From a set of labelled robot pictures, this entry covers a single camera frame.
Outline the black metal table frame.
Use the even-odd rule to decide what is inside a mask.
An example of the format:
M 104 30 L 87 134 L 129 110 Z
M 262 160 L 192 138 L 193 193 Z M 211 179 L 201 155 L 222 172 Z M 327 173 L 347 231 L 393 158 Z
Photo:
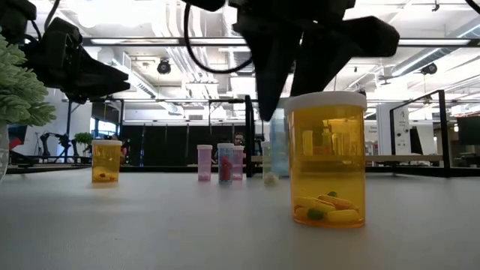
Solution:
M 80 165 L 60 165 L 50 164 L 49 166 L 31 166 L 31 167 L 18 167 L 9 166 L 7 168 L 7 174 L 28 174 L 28 173 L 47 173 L 64 170 L 81 170 L 90 169 L 90 166 Z M 429 176 L 446 178 L 450 177 L 480 177 L 479 168 L 462 168 L 452 167 L 449 172 L 440 167 L 427 167 L 427 166 L 384 166 L 375 167 L 367 166 L 365 168 L 367 173 L 395 173 L 412 176 Z M 197 168 L 195 166 L 122 166 L 120 168 L 121 173 L 196 173 Z

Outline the black background screen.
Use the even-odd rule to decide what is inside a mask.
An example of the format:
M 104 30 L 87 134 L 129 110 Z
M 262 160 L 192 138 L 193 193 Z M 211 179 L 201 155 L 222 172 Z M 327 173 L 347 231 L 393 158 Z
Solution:
M 458 140 L 461 145 L 480 145 L 480 116 L 457 118 Z

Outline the small pink pill bottle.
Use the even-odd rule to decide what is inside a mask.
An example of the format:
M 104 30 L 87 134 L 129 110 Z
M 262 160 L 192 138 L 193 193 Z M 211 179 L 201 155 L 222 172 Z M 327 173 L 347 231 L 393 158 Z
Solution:
M 235 145 L 232 158 L 232 179 L 241 181 L 243 179 L 244 147 Z
M 211 145 L 198 145 L 196 148 L 198 180 L 201 182 L 209 182 L 212 175 L 213 147 Z

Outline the grey table mat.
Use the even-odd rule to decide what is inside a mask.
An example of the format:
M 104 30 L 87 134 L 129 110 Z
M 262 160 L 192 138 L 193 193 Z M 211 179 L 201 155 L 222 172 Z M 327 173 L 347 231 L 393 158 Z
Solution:
M 7 175 L 0 270 L 480 270 L 480 178 L 369 175 L 359 229 L 295 223 L 290 186 L 87 169 Z

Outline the black partition curtain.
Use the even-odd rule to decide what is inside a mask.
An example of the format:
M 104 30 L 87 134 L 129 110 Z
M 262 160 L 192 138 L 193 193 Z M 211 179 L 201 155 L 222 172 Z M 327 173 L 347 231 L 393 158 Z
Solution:
M 128 163 L 138 167 L 183 167 L 197 162 L 197 146 L 231 143 L 244 125 L 124 126 Z

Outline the blue bottle white pills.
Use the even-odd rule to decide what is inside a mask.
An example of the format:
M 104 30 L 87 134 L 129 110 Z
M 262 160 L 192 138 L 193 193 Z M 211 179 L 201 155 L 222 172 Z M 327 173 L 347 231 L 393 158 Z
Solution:
M 271 168 L 279 177 L 289 176 L 289 146 L 284 109 L 277 108 L 270 121 Z

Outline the wooden shelf black metal frame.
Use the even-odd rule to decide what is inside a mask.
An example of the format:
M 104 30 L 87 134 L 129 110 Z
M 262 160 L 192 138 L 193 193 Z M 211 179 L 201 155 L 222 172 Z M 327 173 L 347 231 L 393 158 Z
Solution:
M 417 101 L 426 100 L 428 97 L 437 95 L 438 99 L 436 104 L 439 105 L 439 123 L 440 131 L 442 138 L 440 140 L 442 147 L 442 154 L 431 154 L 431 155 L 399 155 L 396 151 L 396 140 L 395 140 L 395 112 L 399 109 L 403 109 L 410 104 L 414 104 Z M 449 153 L 449 137 L 448 137 L 448 119 L 446 113 L 446 93 L 443 89 L 431 91 L 427 94 L 424 94 L 420 97 L 417 97 L 412 100 L 407 100 L 401 103 L 398 106 L 392 107 L 388 111 L 388 120 L 389 120 L 389 139 L 390 139 L 390 155 L 370 155 L 366 157 L 367 162 L 376 162 L 384 164 L 384 167 L 372 167 L 368 166 L 367 171 L 370 173 L 400 173 L 407 175 L 416 175 L 416 176 L 433 176 L 433 177 L 445 177 L 450 178 L 453 176 L 452 165 L 450 162 L 450 153 Z M 245 98 L 246 104 L 246 147 L 247 147 L 247 158 L 246 166 L 244 171 L 247 173 L 247 177 L 251 177 L 254 173 L 258 173 L 256 164 L 261 164 L 263 161 L 263 156 L 253 155 L 254 153 L 254 117 L 253 117 L 253 102 L 257 100 L 252 100 L 249 96 Z M 412 162 L 412 161 L 435 161 L 442 162 L 442 167 L 437 169 L 432 167 L 420 167 L 420 166 L 400 166 L 403 162 Z

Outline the pale yellow pill bottle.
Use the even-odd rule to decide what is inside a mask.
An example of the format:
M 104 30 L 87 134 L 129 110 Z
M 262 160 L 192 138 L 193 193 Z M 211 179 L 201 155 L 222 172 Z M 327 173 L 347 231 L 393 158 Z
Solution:
M 270 142 L 262 142 L 262 178 L 265 186 L 276 185 L 278 175 L 272 167 L 272 147 Z

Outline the background potted plant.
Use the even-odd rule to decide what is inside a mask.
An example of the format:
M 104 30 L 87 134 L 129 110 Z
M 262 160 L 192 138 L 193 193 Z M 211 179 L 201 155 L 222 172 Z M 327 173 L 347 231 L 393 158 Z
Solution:
M 91 154 L 92 153 L 92 140 L 93 137 L 90 133 L 88 132 L 82 132 L 82 133 L 76 133 L 71 140 L 72 147 L 73 147 L 73 155 L 74 156 L 80 156 L 78 152 L 77 146 L 83 145 L 83 154 Z

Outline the blue bottle red pills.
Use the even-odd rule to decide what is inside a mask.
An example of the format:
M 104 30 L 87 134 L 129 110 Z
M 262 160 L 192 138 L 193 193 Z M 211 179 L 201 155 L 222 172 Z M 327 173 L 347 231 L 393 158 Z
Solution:
M 217 144 L 217 165 L 218 178 L 220 183 L 227 183 L 233 180 L 233 144 Z

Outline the green artificial potted plant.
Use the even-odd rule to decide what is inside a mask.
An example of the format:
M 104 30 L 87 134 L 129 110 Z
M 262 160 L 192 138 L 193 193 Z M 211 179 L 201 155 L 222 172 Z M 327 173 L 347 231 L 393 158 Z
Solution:
M 0 182 L 8 169 L 8 125 L 44 126 L 56 119 L 56 108 L 45 101 L 47 88 L 25 63 L 25 53 L 0 28 Z

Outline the large orange pill bottle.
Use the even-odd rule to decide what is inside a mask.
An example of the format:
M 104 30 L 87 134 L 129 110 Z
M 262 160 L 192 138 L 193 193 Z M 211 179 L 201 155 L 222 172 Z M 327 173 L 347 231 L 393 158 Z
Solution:
M 92 182 L 118 182 L 122 157 L 122 142 L 118 140 L 95 139 L 91 142 L 91 145 Z
M 303 94 L 285 103 L 294 221 L 365 225 L 366 109 L 366 97 L 350 91 Z

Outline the black overhead beam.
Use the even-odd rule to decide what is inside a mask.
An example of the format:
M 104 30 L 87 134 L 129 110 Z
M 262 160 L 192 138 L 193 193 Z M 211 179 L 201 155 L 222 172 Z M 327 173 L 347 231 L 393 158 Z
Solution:
M 180 47 L 183 37 L 84 37 L 85 47 Z M 194 47 L 246 47 L 241 37 L 193 37 Z M 403 38 L 399 47 L 480 47 L 480 38 Z

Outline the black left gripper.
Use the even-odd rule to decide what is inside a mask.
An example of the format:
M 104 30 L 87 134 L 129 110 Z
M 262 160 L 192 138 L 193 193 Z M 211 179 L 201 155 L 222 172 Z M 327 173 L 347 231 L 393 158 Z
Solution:
M 46 87 L 63 91 L 78 104 L 128 90 L 128 75 L 93 59 L 81 46 L 82 40 L 75 25 L 57 17 L 40 40 L 21 47 L 24 66 Z

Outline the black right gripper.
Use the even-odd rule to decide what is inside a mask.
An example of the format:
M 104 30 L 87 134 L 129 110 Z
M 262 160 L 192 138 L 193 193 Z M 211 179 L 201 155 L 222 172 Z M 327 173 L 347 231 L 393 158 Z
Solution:
M 272 118 L 295 59 L 293 97 L 321 92 L 352 58 L 391 57 L 400 34 L 375 16 L 344 20 L 355 0 L 228 0 L 253 59 L 260 118 Z

